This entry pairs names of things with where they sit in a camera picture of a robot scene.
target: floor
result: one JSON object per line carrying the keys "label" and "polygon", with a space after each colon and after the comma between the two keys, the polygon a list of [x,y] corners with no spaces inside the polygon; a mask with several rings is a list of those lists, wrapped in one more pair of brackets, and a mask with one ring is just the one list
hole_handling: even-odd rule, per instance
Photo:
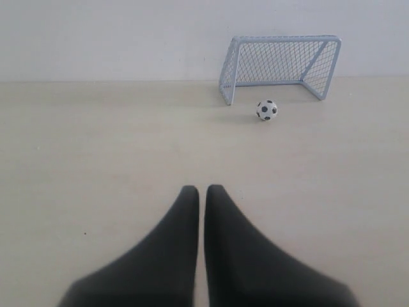
{"label": "floor", "polygon": [[[301,86],[0,84],[0,305],[57,305],[142,239],[184,184],[248,218],[363,306],[409,306],[409,78]],[[256,103],[278,117],[262,122]],[[208,306],[202,238],[196,306]]]}

